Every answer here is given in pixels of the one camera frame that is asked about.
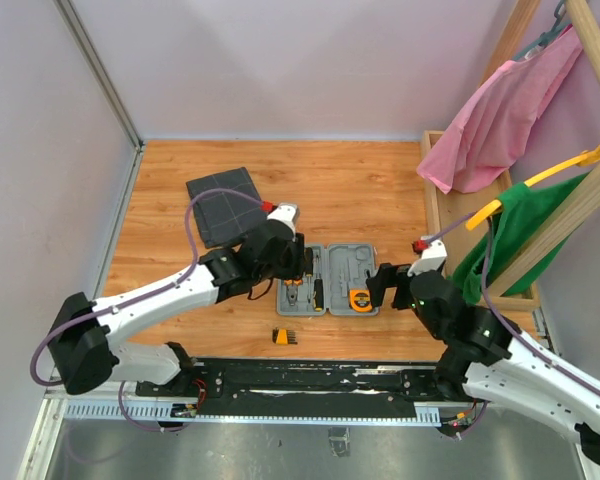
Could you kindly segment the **black yellow thick screwdriver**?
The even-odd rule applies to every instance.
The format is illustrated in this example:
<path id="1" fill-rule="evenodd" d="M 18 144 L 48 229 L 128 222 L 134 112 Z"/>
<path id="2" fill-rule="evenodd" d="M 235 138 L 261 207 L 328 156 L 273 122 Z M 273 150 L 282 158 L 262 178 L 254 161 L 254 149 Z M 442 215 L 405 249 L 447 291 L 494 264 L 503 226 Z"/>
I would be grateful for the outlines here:
<path id="1" fill-rule="evenodd" d="M 304 252 L 304 273 L 307 277 L 312 277 L 314 271 L 314 251 L 311 247 L 306 247 Z"/>

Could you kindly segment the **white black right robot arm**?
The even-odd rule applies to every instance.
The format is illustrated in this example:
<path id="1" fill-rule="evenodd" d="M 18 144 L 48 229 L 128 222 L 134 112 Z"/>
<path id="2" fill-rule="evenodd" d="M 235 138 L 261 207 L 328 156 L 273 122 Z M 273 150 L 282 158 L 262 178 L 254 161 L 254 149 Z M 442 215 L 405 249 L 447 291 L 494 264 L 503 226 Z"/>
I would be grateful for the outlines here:
<path id="1" fill-rule="evenodd" d="M 446 400 L 496 403 L 540 422 L 578 444 L 600 466 L 600 380 L 540 345 L 515 322 L 470 305 L 440 272 L 411 275 L 385 263 L 366 280 L 378 307 L 387 289 L 392 306 L 411 310 L 446 349 L 433 387 Z"/>

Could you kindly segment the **black yellow slim screwdriver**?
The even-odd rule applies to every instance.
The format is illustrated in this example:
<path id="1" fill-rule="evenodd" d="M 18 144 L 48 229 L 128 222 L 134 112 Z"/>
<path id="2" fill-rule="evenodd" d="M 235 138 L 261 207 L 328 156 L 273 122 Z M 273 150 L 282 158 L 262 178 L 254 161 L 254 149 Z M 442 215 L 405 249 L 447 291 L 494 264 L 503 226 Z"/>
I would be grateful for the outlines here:
<path id="1" fill-rule="evenodd" d="M 313 308 L 317 312 L 324 309 L 324 283 L 321 278 L 317 278 L 314 281 Z"/>

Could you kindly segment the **orange black hex key set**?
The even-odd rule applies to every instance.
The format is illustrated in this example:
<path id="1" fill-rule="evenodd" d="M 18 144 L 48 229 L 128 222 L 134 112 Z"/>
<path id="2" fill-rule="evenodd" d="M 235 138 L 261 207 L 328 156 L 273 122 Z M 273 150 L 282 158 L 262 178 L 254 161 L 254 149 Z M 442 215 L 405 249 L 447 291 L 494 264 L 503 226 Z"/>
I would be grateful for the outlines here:
<path id="1" fill-rule="evenodd" d="M 272 342 L 275 345 L 297 345 L 296 332 L 287 328 L 274 328 L 272 330 Z"/>

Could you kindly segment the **orange black pliers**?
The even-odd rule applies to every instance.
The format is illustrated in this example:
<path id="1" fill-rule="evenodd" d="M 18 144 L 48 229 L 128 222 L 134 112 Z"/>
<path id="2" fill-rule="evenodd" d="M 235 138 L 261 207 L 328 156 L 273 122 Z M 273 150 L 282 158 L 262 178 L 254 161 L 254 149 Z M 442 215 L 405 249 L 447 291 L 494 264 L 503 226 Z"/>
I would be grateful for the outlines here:
<path id="1" fill-rule="evenodd" d="M 303 280 L 299 279 L 299 280 L 285 280 L 284 281 L 284 285 L 286 287 L 286 299 L 287 302 L 290 306 L 295 306 L 297 299 L 298 299 L 298 293 L 299 293 L 299 287 L 303 284 Z"/>

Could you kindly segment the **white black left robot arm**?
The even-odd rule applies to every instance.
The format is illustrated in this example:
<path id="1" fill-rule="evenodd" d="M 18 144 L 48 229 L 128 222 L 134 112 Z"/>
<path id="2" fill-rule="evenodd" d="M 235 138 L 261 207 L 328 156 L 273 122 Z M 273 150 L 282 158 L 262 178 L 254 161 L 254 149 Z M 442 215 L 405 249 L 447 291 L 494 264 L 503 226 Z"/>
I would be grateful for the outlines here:
<path id="1" fill-rule="evenodd" d="M 267 220 L 241 239 L 203 255 L 171 276 L 117 296 L 67 297 L 47 344 L 60 383 L 70 395 L 112 381 L 150 382 L 170 394 L 187 393 L 194 371 L 184 349 L 131 342 L 131 337 L 187 311 L 246 295 L 265 280 L 295 280 L 304 271 L 305 238 Z"/>

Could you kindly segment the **grey plastic tool case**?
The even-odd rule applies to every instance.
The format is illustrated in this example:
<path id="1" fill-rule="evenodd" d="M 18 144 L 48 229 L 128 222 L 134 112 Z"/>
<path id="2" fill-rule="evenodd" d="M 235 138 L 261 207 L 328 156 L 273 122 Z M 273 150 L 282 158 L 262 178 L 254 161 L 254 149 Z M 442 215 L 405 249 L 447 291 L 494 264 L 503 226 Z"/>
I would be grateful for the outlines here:
<path id="1" fill-rule="evenodd" d="M 349 290 L 367 289 L 366 279 L 376 273 L 375 248 L 369 243 L 332 243 L 321 245 L 309 243 L 314 251 L 312 277 L 302 278 L 295 306 L 286 299 L 284 281 L 277 282 L 276 311 L 281 316 L 312 317 L 327 313 L 342 317 L 370 317 L 379 312 L 377 307 L 368 313 L 357 313 L 349 306 Z M 324 309 L 313 308 L 314 281 L 321 278 L 324 283 Z"/>

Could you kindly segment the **orange tape measure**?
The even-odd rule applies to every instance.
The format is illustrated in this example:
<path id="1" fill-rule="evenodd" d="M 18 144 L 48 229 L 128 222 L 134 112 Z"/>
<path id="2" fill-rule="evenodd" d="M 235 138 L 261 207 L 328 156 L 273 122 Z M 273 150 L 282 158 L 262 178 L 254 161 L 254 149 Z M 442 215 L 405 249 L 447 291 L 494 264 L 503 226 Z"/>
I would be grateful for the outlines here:
<path id="1" fill-rule="evenodd" d="M 350 308 L 357 313 L 368 313 L 373 310 L 371 296 L 367 289 L 350 289 L 348 299 Z"/>

